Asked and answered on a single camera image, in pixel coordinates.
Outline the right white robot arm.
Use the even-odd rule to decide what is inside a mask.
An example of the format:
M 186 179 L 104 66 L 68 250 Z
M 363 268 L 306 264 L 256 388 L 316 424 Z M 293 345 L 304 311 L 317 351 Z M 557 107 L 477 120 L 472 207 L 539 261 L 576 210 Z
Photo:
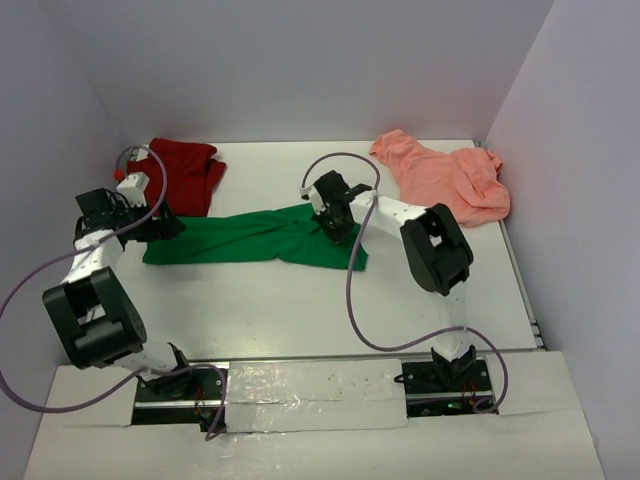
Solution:
M 404 203 L 365 184 L 350 187 L 336 171 L 322 175 L 310 186 L 303 185 L 300 194 L 310 202 L 312 219 L 332 243 L 344 242 L 356 226 L 360 227 L 345 285 L 347 314 L 359 340 L 378 352 L 394 353 L 434 339 L 432 372 L 426 379 L 447 391 L 459 389 L 476 361 L 465 313 L 466 282 L 474 256 L 451 210 L 441 203 L 432 207 Z M 378 346 L 364 336 L 355 319 L 351 284 L 355 258 L 369 226 L 401 241 L 413 279 L 436 302 L 439 330 L 395 347 Z

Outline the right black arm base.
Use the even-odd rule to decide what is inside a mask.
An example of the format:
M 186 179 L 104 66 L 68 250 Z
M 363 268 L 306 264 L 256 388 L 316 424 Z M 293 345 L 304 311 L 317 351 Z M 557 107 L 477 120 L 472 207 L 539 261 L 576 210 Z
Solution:
M 434 361 L 401 362 L 394 382 L 404 388 L 409 418 L 475 414 L 494 406 L 495 395 L 487 362 L 476 360 L 461 376 L 442 380 Z

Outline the green t shirt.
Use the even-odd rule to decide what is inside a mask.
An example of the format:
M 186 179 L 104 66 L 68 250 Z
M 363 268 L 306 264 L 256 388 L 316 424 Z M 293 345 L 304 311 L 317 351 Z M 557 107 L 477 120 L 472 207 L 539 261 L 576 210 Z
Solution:
M 346 270 L 359 230 L 334 244 L 312 214 L 309 204 L 299 204 L 229 217 L 182 217 L 185 230 L 174 239 L 149 243 L 142 262 L 168 266 L 281 260 Z

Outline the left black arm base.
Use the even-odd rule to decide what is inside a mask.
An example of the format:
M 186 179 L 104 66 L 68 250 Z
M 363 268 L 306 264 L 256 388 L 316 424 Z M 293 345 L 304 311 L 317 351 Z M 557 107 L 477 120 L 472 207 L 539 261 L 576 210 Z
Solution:
M 187 373 L 137 377 L 131 424 L 193 425 L 214 436 L 226 430 L 228 368 L 193 365 Z

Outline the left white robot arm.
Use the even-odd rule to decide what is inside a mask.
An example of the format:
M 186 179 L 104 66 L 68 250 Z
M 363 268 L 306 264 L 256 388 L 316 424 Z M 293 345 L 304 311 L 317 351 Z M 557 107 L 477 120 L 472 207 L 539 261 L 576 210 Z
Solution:
M 116 276 L 127 243 L 177 237 L 184 225 L 166 201 L 136 204 L 105 188 L 76 198 L 81 210 L 74 232 L 75 257 L 43 304 L 71 363 L 80 368 L 121 367 L 153 394 L 183 399 L 198 388 L 183 352 L 149 339 L 142 317 Z

